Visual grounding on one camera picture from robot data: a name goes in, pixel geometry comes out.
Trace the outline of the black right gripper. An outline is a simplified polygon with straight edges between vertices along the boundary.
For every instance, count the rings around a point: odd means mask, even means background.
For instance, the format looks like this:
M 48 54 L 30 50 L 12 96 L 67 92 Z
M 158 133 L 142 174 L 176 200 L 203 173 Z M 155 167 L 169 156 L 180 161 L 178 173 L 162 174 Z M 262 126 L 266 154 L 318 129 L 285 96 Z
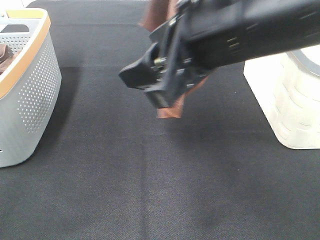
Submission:
M 151 0 L 148 9 L 148 31 L 153 32 L 165 21 L 173 18 L 178 10 L 178 0 Z M 192 7 L 197 9 L 200 6 L 201 0 L 196 3 L 190 3 L 190 10 Z M 169 47 L 169 60 L 178 61 L 178 67 L 183 63 L 179 52 L 174 52 L 173 47 Z M 159 57 L 159 43 L 152 43 L 147 51 L 136 61 L 125 66 L 119 72 L 119 77 L 128 88 L 146 88 L 144 93 L 152 105 L 157 109 L 171 108 L 178 99 L 185 99 L 185 97 L 193 92 L 195 89 L 201 87 L 208 78 L 203 78 L 200 82 L 192 85 L 191 88 L 185 89 L 186 92 L 179 94 L 176 89 L 169 89 L 164 83 L 158 82 L 161 65 L 156 65 L 155 60 Z

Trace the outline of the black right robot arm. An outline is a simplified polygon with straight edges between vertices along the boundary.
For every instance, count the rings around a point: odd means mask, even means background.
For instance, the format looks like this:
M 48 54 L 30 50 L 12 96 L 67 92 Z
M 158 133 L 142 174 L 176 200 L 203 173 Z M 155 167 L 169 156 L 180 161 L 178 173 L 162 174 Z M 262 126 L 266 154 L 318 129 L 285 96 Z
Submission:
M 119 72 L 158 109 L 216 68 L 320 42 L 317 0 L 180 0 L 176 7 L 144 55 Z

